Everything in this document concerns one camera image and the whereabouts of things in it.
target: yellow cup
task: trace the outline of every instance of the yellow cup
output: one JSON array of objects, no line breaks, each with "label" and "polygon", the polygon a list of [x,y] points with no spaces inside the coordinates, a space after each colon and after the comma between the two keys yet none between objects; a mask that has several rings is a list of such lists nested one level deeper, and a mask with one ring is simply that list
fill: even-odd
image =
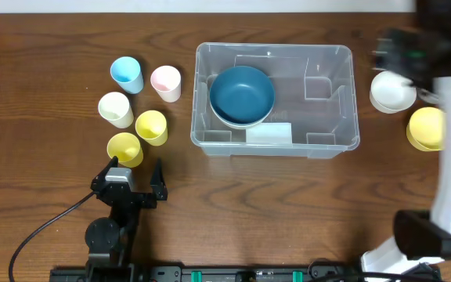
[{"label": "yellow cup", "polygon": [[168,139],[166,118],[157,110],[142,113],[135,123],[137,134],[150,145],[161,146]]},{"label": "yellow cup", "polygon": [[140,165],[144,159],[139,138],[127,132],[116,134],[109,140],[107,154],[110,158],[116,156],[119,163],[127,168]]},{"label": "yellow cup", "polygon": [[443,150],[445,115],[440,109],[424,107],[416,110],[406,126],[406,138],[424,152]]}]

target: blue bowl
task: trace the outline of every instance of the blue bowl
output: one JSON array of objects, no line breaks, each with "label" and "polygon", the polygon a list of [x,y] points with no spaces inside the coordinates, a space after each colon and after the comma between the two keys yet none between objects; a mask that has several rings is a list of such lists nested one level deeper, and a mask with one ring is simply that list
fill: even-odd
[{"label": "blue bowl", "polygon": [[210,88],[211,109],[237,129],[261,123],[274,107],[275,96],[271,80],[253,67],[231,67]]}]

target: plastic storage bin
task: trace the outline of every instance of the plastic storage bin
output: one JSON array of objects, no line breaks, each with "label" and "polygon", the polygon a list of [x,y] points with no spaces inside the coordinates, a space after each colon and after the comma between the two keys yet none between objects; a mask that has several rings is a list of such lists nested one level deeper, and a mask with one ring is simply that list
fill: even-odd
[{"label": "plastic storage bin", "polygon": [[[246,131],[220,122],[210,87],[235,66],[271,79],[276,103],[264,123],[291,123],[291,143],[247,143]],[[203,43],[197,48],[191,140],[210,156],[332,158],[359,145],[352,54],[342,45]]]}]

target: blue cup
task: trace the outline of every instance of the blue cup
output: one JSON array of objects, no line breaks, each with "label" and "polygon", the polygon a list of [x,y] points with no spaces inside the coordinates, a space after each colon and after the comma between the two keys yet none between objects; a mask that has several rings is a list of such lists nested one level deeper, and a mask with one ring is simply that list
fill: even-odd
[{"label": "blue cup", "polygon": [[144,88],[139,62],[131,57],[121,57],[110,66],[110,76],[130,94],[137,94]]}]

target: wooden table surface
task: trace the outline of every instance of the wooden table surface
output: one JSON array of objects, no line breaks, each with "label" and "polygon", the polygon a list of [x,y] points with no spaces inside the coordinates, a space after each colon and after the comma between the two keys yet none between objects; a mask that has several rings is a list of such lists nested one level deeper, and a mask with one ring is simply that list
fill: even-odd
[{"label": "wooden table surface", "polygon": [[[143,66],[135,115],[162,110],[169,139],[144,143],[139,186],[163,160],[168,202],[143,211],[136,262],[198,265],[308,265],[350,262],[391,236],[399,209],[430,208],[438,154],[421,153],[404,130],[411,110],[382,114],[370,104],[371,51],[406,14],[76,14],[0,15],[0,281],[18,244],[89,193],[109,161],[106,143],[123,130],[97,103],[121,91],[109,67],[119,56]],[[202,42],[342,44],[354,56],[361,143],[328,161],[304,157],[207,157],[189,138],[195,52]],[[164,103],[150,73],[170,64],[182,97]],[[88,224],[108,216],[97,200],[41,232],[21,252],[17,281],[46,281],[54,266],[83,266]],[[442,264],[451,280],[451,262]]]}]

